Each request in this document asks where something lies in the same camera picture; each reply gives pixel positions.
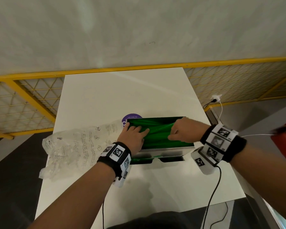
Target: purple sticker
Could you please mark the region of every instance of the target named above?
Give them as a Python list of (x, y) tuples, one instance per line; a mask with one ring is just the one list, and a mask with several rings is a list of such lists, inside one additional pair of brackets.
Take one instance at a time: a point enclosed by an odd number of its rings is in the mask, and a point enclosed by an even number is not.
[(126, 125), (126, 119), (136, 119), (136, 118), (142, 118), (142, 117), (135, 113), (131, 113), (131, 114), (124, 116), (122, 119), (123, 126)]

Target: fist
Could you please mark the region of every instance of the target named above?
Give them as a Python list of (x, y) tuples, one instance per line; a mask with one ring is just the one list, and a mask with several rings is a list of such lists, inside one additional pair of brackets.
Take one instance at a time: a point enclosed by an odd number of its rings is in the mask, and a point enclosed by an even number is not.
[(167, 138), (168, 140), (194, 143), (200, 141), (209, 127), (209, 125), (202, 122), (183, 117), (182, 119), (176, 120)]
[(130, 128), (128, 127), (129, 122), (126, 123), (116, 141), (124, 143), (130, 149), (131, 155), (135, 155), (141, 150), (144, 143), (144, 137), (149, 133), (149, 129), (146, 129), (144, 132), (140, 132), (142, 128), (141, 126), (131, 126)]

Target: yellow fence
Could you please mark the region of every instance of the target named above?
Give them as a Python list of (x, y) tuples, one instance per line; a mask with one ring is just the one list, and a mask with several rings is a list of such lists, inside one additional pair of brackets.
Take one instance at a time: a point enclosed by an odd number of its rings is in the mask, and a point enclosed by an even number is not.
[(214, 94), (223, 105), (286, 98), (286, 57), (0, 75), (0, 137), (52, 131), (65, 75), (172, 67), (184, 68), (202, 105)]

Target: green fabric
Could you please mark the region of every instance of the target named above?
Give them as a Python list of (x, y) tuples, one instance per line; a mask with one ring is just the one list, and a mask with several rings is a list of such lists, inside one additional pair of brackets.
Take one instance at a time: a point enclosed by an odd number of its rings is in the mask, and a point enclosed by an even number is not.
[(193, 143), (185, 143), (181, 141), (170, 141), (168, 135), (177, 119), (182, 117), (163, 117), (163, 118), (139, 118), (127, 119), (131, 126), (142, 126), (141, 132), (149, 128), (148, 135), (144, 138), (142, 149), (160, 149), (174, 147), (193, 146)]

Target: crumpled plastic wrap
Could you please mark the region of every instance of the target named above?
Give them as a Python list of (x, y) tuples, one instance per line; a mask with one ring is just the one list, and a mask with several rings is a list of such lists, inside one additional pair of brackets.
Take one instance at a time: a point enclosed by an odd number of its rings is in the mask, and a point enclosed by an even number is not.
[(122, 132), (121, 120), (82, 129), (56, 132), (43, 139), (42, 147), (49, 155), (47, 166), (39, 177), (56, 180), (84, 173), (98, 160), (108, 144), (115, 142)]

